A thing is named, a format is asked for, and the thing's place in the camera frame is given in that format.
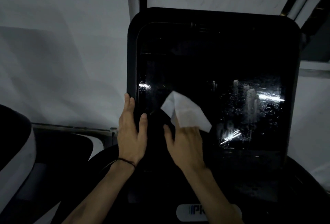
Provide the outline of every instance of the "forearm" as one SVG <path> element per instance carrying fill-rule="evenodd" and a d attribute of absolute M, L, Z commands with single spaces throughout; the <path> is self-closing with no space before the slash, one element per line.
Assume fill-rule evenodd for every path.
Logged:
<path fill-rule="evenodd" d="M 102 223 L 119 191 L 133 172 L 132 165 L 120 160 L 114 162 L 106 176 L 62 224 Z"/>
<path fill-rule="evenodd" d="M 184 175 L 200 200 L 209 223 L 243 223 L 208 168 L 184 171 Z"/>

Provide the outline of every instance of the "white cloth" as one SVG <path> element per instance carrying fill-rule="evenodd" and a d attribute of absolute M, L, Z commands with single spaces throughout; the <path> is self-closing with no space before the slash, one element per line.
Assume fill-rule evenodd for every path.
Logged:
<path fill-rule="evenodd" d="M 188 97 L 178 93 L 171 92 L 164 101 L 161 109 L 171 118 L 175 126 L 175 116 L 181 128 L 199 127 L 207 133 L 211 130 L 211 123 L 204 115 L 202 109 Z"/>

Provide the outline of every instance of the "person's left hand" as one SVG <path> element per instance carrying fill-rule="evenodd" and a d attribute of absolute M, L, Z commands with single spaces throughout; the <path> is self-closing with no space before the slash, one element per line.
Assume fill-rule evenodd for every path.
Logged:
<path fill-rule="evenodd" d="M 119 118 L 118 130 L 118 148 L 119 158 L 131 161 L 136 166 L 142 159 L 146 151 L 147 142 L 147 115 L 143 113 L 140 118 L 139 132 L 136 130 L 134 123 L 134 107 L 135 100 L 130 98 L 129 94 L 125 94 L 125 105 L 122 115 Z"/>

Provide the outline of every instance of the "bracelet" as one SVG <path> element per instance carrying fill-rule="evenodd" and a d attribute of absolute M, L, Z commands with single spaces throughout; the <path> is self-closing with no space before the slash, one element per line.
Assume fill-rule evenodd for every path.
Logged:
<path fill-rule="evenodd" d="M 134 165 L 134 163 L 131 162 L 131 161 L 125 160 L 123 158 L 118 158 L 117 160 L 121 160 L 121 161 L 127 162 L 127 163 L 131 164 L 134 168 L 136 168 L 136 166 Z"/>

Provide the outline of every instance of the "person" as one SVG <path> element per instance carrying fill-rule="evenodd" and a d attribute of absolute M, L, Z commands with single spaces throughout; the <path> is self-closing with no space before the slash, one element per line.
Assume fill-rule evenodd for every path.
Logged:
<path fill-rule="evenodd" d="M 147 145 L 147 115 L 141 115 L 137 132 L 134 107 L 134 98 L 125 94 L 124 110 L 119 118 L 118 160 L 63 224 L 102 223 L 119 191 L 143 158 Z M 200 200 L 209 223 L 243 223 L 233 205 L 221 192 L 212 172 L 205 166 L 198 127 L 177 127 L 173 140 L 170 128 L 164 125 L 164 135 L 174 163 L 181 169 Z"/>

